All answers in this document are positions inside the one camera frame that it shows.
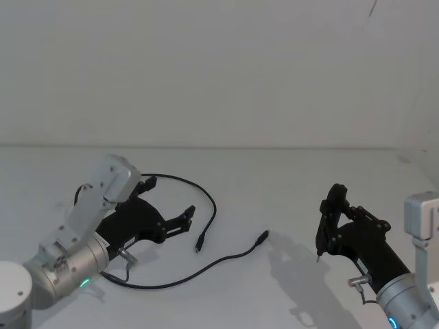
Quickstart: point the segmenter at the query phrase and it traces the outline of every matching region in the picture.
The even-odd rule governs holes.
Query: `black wire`
[[[118,278],[117,276],[114,276],[114,275],[109,274],[107,272],[101,272],[100,274],[103,277],[107,276],[108,278],[112,278],[114,280],[117,280],[118,282],[128,282],[130,280],[130,270],[131,270],[131,264],[128,263],[125,267],[125,271],[126,271],[126,279],[125,280],[122,280],[121,278]]]
[[[258,241],[249,250],[247,250],[246,252],[243,252],[242,254],[231,255],[231,256],[226,256],[226,257],[220,258],[220,259],[216,260],[215,262],[212,262],[211,264],[207,265],[203,269],[199,270],[198,272],[192,274],[191,276],[188,276],[187,278],[184,278],[184,279],[172,282],[172,283],[168,283],[168,284],[160,284],[157,286],[140,286],[137,284],[130,284],[130,283],[124,282],[122,279],[120,279],[116,276],[113,276],[111,274],[108,274],[108,273],[102,272],[101,274],[108,281],[111,281],[112,283],[117,284],[117,285],[122,286],[122,287],[125,287],[125,288],[140,289],[140,290],[158,290],[158,289],[171,288],[171,287],[178,286],[179,284],[188,282],[188,281],[196,278],[197,276],[204,273],[205,271],[207,271],[211,267],[214,267],[215,265],[217,265],[221,262],[224,262],[225,260],[241,258],[241,257],[249,255],[249,253],[251,253],[259,244],[261,244],[263,242],[262,241],[262,242],[258,243],[259,240],[260,239],[258,239]]]
[[[378,302],[376,300],[366,300],[366,298],[364,297],[364,292],[363,291],[361,291],[359,294],[361,295],[361,300],[363,302],[363,305],[366,305],[366,304],[378,304]]]
[[[184,182],[188,185],[194,186],[194,187],[198,188],[200,191],[202,191],[208,197],[208,199],[211,201],[212,206],[213,206],[212,216],[209,219],[209,221],[207,222],[207,224],[204,227],[203,231],[201,232],[200,236],[198,237],[197,244],[195,245],[195,250],[197,252],[199,252],[201,250],[202,244],[204,242],[204,236],[206,235],[207,230],[211,227],[212,222],[217,215],[217,204],[216,204],[215,200],[212,198],[212,196],[209,194],[209,192],[206,191],[206,189],[204,189],[202,186],[198,185],[197,183],[191,182],[190,180],[186,180],[184,178],[173,176],[173,175],[166,175],[164,173],[142,173],[142,177],[152,177],[152,176],[169,178],[172,180],[178,180],[180,182]]]

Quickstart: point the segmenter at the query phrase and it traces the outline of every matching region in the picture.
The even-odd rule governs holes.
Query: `black cable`
[[[200,236],[198,237],[197,243],[195,244],[195,251],[199,252],[203,246],[204,243],[204,237],[206,235],[207,230],[210,228],[213,220],[216,217],[217,214],[217,204],[215,202],[215,200],[212,198],[212,196],[209,194],[209,192],[206,191],[205,188],[203,188],[202,186],[200,186],[199,184],[195,183],[195,182],[191,182],[190,180],[186,180],[184,178],[178,177],[178,176],[173,176],[173,175],[167,175],[164,173],[142,173],[142,177],[160,177],[160,178],[169,178],[172,180],[178,180],[180,182],[184,182],[188,185],[194,186],[196,188],[198,188],[200,191],[202,191],[207,197],[208,199],[211,201],[212,206],[213,206],[213,213],[211,218],[209,219],[208,223],[206,224],[206,226],[204,227],[203,231],[201,232]],[[75,193],[75,199],[74,199],[74,204],[76,204],[78,202],[79,196],[80,196],[80,192],[81,190],[84,188],[84,186],[86,185],[81,185]],[[253,252],[254,249],[256,249],[256,247],[260,244],[262,244],[262,242],[264,242],[269,235],[269,231],[266,230],[264,233],[261,234],[261,236],[256,240],[256,242],[254,243],[254,245],[247,250],[246,252],[243,252],[241,254],[236,254],[236,255],[230,255],[230,256],[226,256],[220,259],[217,259],[216,261],[212,262],[211,264],[207,265],[206,267],[204,267],[203,269],[199,270],[198,272],[192,274],[191,276],[188,276],[187,278],[175,281],[175,282],[171,282],[168,284],[160,284],[160,285],[156,285],[156,286],[140,286],[137,284],[129,284],[127,283],[130,279],[130,270],[131,270],[131,266],[130,264],[127,264],[126,266],[126,279],[122,280],[121,278],[118,278],[117,276],[114,276],[110,273],[106,273],[106,272],[101,272],[100,274],[107,279],[108,281],[117,284],[119,286],[122,287],[126,287],[126,288],[131,288],[131,289],[140,289],[140,290],[158,290],[158,289],[166,289],[166,288],[171,288],[174,286],[178,286],[179,284],[188,282],[194,278],[196,278],[197,276],[199,276],[200,274],[204,273],[205,271],[207,271],[208,269],[210,269],[211,267],[214,267],[215,265],[224,262],[225,260],[231,260],[231,259],[236,259],[236,258],[241,258],[244,256],[249,255],[251,252]]]
[[[376,300],[366,300],[366,298],[364,297],[364,292],[360,291],[359,293],[361,295],[361,300],[363,302],[363,305],[366,304],[378,304],[378,302]]]
[[[152,177],[152,176],[169,178],[172,180],[178,180],[180,182],[184,182],[188,185],[194,186],[194,187],[198,188],[200,191],[202,191],[208,197],[208,199],[211,201],[212,206],[213,206],[212,216],[209,219],[209,221],[207,222],[207,224],[204,227],[203,231],[201,232],[200,236],[198,237],[197,243],[195,244],[195,251],[200,252],[201,248],[203,246],[203,243],[204,243],[204,237],[206,235],[206,232],[211,227],[211,224],[212,224],[213,220],[215,219],[215,216],[217,215],[217,204],[216,204],[215,200],[211,197],[209,192],[206,191],[206,189],[204,189],[202,186],[198,185],[197,183],[191,182],[190,180],[186,180],[184,178],[173,176],[173,175],[166,175],[164,173],[142,173],[142,177]]]
[[[108,279],[108,278],[112,278],[112,279],[114,279],[114,280],[117,280],[118,282],[128,282],[129,279],[130,279],[130,270],[131,270],[131,264],[128,263],[128,264],[126,265],[126,267],[125,267],[125,271],[126,271],[126,279],[125,279],[125,280],[122,280],[121,278],[118,278],[117,276],[114,276],[114,275],[109,274],[109,273],[107,273],[107,272],[101,272],[100,274],[101,274],[103,277],[106,276],[107,279]]]
[[[125,288],[140,289],[140,290],[158,290],[158,289],[171,288],[171,287],[178,286],[179,284],[188,282],[188,281],[196,278],[197,276],[199,276],[200,274],[203,274],[205,271],[207,271],[211,267],[214,267],[215,265],[217,265],[221,262],[224,262],[225,260],[241,258],[241,257],[249,255],[251,252],[253,252],[253,250],[256,249],[256,247],[258,245],[262,244],[262,242],[264,242],[268,238],[269,233],[270,232],[268,230],[265,231],[264,233],[262,233],[261,236],[254,243],[254,245],[246,252],[243,252],[242,254],[236,254],[236,255],[226,256],[226,257],[217,259],[215,262],[212,262],[211,264],[207,265],[206,267],[204,267],[203,269],[199,270],[198,272],[192,274],[191,276],[188,276],[187,278],[184,278],[184,279],[181,279],[179,281],[172,282],[172,283],[168,283],[168,284],[160,284],[157,286],[140,286],[137,284],[127,283],[125,280],[122,280],[122,279],[118,278],[117,276],[114,276],[114,275],[109,274],[109,273],[101,272],[101,274],[108,281],[111,281],[112,283],[117,284],[118,286],[121,286],[121,287],[125,287]]]

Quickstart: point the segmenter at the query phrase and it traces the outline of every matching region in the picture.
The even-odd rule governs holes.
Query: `white wall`
[[[0,143],[395,146],[428,2],[1,0]]]

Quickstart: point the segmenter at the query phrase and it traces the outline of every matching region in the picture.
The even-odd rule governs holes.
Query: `white table surface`
[[[191,231],[163,245],[141,242],[131,282],[160,284],[212,260],[248,249],[266,228],[269,241],[251,256],[223,263],[182,286],[133,291],[95,278],[46,311],[35,328],[389,328],[376,305],[362,306],[347,279],[359,273],[346,258],[316,264],[320,201],[344,183],[361,204],[392,224],[388,242],[410,269],[414,248],[403,231],[403,200],[433,186],[397,151],[0,148],[0,259],[24,262],[64,220],[78,185],[105,153],[126,156],[142,171],[180,175],[204,186],[218,216],[200,254],[195,240],[211,205],[195,189],[159,180],[145,198],[166,219],[197,207]],[[116,259],[111,273],[122,274]],[[370,289],[369,298],[374,298]]]

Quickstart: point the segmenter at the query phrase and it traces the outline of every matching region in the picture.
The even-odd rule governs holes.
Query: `robotic arm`
[[[439,193],[423,193],[405,201],[405,231],[413,236],[416,273],[410,273],[385,241],[390,224],[346,200],[347,188],[335,184],[322,201],[316,235],[318,259],[323,253],[351,259],[362,274],[348,281],[364,299],[363,284],[377,294],[380,307],[394,329],[439,327]],[[341,214],[352,222],[338,227]]]
[[[153,188],[155,179],[149,180],[150,185],[140,179],[139,170],[125,158],[107,155],[82,187],[65,224],[41,241],[37,255],[23,266],[0,262],[0,327],[30,328],[32,308],[53,306],[105,270],[118,255],[134,265],[137,260],[127,249],[137,241],[162,243],[189,231],[195,207],[164,220],[137,197]]]

